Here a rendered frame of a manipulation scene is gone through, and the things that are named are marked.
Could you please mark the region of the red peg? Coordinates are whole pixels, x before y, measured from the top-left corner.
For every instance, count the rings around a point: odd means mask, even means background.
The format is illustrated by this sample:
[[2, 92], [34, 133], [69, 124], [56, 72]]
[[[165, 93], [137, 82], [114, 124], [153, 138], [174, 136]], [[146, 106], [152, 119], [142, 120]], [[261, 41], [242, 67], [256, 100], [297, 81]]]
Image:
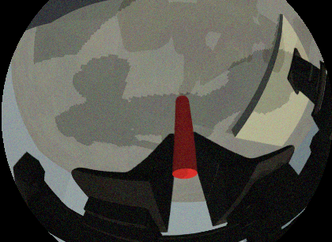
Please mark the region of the red peg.
[[194, 126], [191, 105], [186, 96], [175, 99], [175, 146], [173, 146], [172, 175], [176, 178], [192, 178], [198, 174], [195, 157]]

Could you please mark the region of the dark grey flat panel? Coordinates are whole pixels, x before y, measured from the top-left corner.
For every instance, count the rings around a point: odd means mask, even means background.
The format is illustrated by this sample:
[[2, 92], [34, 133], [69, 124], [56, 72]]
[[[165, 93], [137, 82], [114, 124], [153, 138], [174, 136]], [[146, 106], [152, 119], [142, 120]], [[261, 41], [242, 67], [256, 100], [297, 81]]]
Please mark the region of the dark grey flat panel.
[[38, 27], [38, 25], [50, 24], [55, 19], [58, 19], [75, 9], [80, 9], [82, 6], [89, 6], [93, 3], [105, 2], [105, 0], [48, 0], [42, 9], [32, 19], [31, 24], [25, 31], [31, 28]]

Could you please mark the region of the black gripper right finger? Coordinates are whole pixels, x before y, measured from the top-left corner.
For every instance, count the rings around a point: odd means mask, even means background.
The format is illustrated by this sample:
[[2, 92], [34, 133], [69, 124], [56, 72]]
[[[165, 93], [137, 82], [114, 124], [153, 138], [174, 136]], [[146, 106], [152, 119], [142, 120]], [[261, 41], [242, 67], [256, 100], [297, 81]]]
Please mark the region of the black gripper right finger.
[[256, 180], [290, 162], [294, 146], [246, 158], [194, 132], [198, 177], [205, 195], [212, 226], [226, 223], [226, 217], [242, 201]]

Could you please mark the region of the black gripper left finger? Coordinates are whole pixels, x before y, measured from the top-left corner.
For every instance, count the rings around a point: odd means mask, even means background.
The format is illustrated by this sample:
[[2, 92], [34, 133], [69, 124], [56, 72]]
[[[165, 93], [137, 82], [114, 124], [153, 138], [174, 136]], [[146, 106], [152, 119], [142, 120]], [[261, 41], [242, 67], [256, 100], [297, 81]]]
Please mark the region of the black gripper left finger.
[[145, 207], [157, 228], [166, 233], [172, 205], [173, 146], [175, 134], [168, 134], [156, 149], [129, 172], [105, 172], [74, 168], [71, 175], [87, 197], [125, 206]]

